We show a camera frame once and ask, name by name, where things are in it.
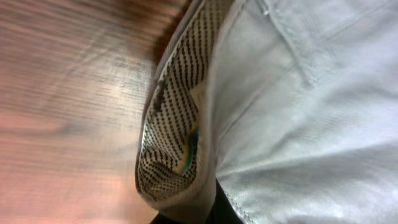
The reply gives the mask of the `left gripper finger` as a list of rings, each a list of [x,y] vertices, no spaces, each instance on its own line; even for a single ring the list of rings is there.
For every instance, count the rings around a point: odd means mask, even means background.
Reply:
[[[158,213],[150,224],[182,224],[175,220],[169,219]],[[216,181],[216,197],[211,208],[210,214],[205,220],[205,224],[243,224],[243,221],[233,210],[232,205],[228,201],[220,183]]]

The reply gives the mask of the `grey shorts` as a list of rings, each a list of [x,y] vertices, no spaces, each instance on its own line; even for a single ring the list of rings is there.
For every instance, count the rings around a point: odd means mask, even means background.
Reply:
[[[136,188],[205,223],[397,222],[397,1],[193,1],[155,73]]]

